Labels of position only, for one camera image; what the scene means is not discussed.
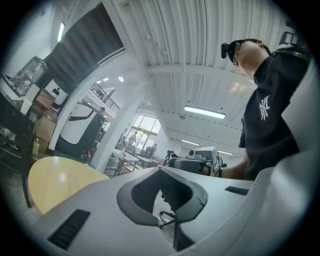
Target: black curtain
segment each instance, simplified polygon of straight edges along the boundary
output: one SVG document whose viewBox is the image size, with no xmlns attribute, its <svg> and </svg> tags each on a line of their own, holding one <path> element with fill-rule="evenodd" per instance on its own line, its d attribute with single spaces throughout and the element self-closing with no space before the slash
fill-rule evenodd
<svg viewBox="0 0 320 256">
<path fill-rule="evenodd" d="M 98 62 L 124 50 L 104 5 L 99 3 L 63 35 L 44 61 L 52 76 L 73 91 Z"/>
</svg>

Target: white plastic machine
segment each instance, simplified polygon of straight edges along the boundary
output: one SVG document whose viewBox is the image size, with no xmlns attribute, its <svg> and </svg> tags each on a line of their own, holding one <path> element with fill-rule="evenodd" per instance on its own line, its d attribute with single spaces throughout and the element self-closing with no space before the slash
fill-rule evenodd
<svg viewBox="0 0 320 256">
<path fill-rule="evenodd" d="M 63 81 L 54 78 L 48 83 L 45 90 L 54 98 L 54 102 L 50 108 L 58 113 L 70 93 L 70 88 Z"/>
<path fill-rule="evenodd" d="M 211 166 L 210 176 L 213 176 L 219 170 L 218 157 L 214 146 L 206 146 L 190 150 L 187 159 L 206 161 L 206 164 Z"/>
<path fill-rule="evenodd" d="M 56 149 L 64 154 L 85 159 L 105 121 L 92 106 L 79 103 L 62 128 Z"/>
<path fill-rule="evenodd" d="M 48 253 L 77 256 L 271 254 L 299 226 L 317 188 L 319 81 L 313 62 L 283 113 L 300 153 L 255 181 L 170 167 L 102 180 L 42 216 L 33 227 L 38 243 Z M 159 190 L 176 214 L 173 245 L 152 215 Z"/>
</svg>

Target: wooden tabletop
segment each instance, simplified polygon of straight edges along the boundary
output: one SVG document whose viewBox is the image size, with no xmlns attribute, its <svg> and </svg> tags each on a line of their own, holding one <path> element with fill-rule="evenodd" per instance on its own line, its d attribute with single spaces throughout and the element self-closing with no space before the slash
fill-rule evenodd
<svg viewBox="0 0 320 256">
<path fill-rule="evenodd" d="M 106 175 L 88 165 L 51 156 L 32 166 L 28 184 L 35 206 L 45 214 L 85 186 L 105 179 Z"/>
</svg>

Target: cardboard box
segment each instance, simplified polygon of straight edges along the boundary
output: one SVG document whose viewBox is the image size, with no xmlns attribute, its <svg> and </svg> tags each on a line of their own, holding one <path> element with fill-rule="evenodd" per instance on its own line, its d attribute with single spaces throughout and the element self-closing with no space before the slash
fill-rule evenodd
<svg viewBox="0 0 320 256">
<path fill-rule="evenodd" d="M 42 90 L 36 98 L 36 101 L 41 103 L 45 108 L 49 109 L 55 101 L 55 98 L 45 90 Z"/>
<path fill-rule="evenodd" d="M 45 117 L 42 117 L 34 126 L 35 136 L 39 139 L 39 152 L 45 153 L 52 135 L 54 134 L 56 124 Z"/>
</svg>

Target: black t-shirt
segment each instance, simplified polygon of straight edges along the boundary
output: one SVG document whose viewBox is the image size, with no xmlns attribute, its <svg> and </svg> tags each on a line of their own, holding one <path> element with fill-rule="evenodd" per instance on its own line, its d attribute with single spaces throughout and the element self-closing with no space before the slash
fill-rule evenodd
<svg viewBox="0 0 320 256">
<path fill-rule="evenodd" d="M 281 117 L 308 68 L 307 61 L 290 54 L 271 55 L 254 74 L 253 92 L 242 119 L 240 148 L 249 158 L 246 180 L 299 152 L 294 137 Z"/>
</svg>

